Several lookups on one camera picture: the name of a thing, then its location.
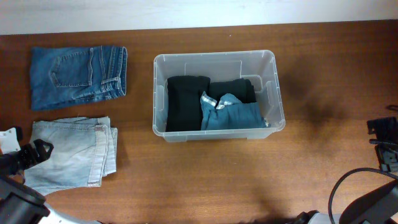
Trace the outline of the light blue jeans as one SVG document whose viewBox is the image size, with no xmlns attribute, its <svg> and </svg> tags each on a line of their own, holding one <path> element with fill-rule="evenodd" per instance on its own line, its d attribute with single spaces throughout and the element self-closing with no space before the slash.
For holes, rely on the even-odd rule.
<svg viewBox="0 0 398 224">
<path fill-rule="evenodd" d="M 109 117 L 36 121 L 31 140 L 53 144 L 50 158 L 24 171 L 25 185 L 48 195 L 80 187 L 99 187 L 117 171 L 118 129 Z"/>
</svg>

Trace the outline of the dark blue jeans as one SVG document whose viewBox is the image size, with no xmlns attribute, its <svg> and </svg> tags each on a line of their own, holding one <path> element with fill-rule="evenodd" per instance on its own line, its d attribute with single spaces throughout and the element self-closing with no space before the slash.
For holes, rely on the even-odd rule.
<svg viewBox="0 0 398 224">
<path fill-rule="evenodd" d="M 127 48 L 31 49 L 31 109 L 56 110 L 126 95 Z"/>
</svg>

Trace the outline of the dark navy garment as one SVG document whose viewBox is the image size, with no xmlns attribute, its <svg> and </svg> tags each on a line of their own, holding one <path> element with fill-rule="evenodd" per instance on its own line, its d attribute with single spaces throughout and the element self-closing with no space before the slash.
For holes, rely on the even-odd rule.
<svg viewBox="0 0 398 224">
<path fill-rule="evenodd" d="M 255 103 L 254 86 L 248 79 L 239 78 L 228 82 L 210 83 L 207 95 L 219 101 L 225 94 L 232 94 L 242 103 Z"/>
</svg>

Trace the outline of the black garment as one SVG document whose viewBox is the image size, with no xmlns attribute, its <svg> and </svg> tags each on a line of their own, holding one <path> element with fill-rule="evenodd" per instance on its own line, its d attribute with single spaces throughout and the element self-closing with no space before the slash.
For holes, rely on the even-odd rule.
<svg viewBox="0 0 398 224">
<path fill-rule="evenodd" d="M 201 130 L 203 115 L 200 98 L 209 85 L 210 78 L 204 76 L 185 75 L 167 79 L 167 132 Z"/>
</svg>

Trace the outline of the blue garment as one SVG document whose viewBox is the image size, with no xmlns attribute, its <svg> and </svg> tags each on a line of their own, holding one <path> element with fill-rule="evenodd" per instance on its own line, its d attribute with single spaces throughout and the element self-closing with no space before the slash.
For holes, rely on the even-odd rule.
<svg viewBox="0 0 398 224">
<path fill-rule="evenodd" d="M 243 103 L 227 93 L 219 101 L 204 91 L 200 97 L 203 113 L 201 130 L 268 128 L 270 124 L 262 117 L 259 103 Z"/>
</svg>

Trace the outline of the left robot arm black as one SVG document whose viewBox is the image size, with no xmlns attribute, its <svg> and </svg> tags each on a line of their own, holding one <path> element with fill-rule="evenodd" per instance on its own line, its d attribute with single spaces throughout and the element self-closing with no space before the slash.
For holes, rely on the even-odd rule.
<svg viewBox="0 0 398 224">
<path fill-rule="evenodd" d="M 12 127 L 1 132 L 1 145 L 16 150 L 1 155 L 1 223 L 88 223 L 53 209 L 40 192 L 12 179 L 12 175 L 50 159 L 53 144 L 36 139 L 33 144 L 19 145 L 22 129 Z"/>
</svg>

